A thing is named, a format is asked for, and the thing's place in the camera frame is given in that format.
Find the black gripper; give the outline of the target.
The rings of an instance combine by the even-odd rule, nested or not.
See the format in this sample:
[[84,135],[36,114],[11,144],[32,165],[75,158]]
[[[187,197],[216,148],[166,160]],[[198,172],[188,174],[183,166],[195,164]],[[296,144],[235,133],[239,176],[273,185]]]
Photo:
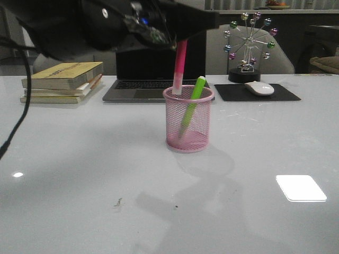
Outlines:
[[176,1],[1,1],[37,51],[68,60],[95,51],[174,49],[218,28],[217,12]]

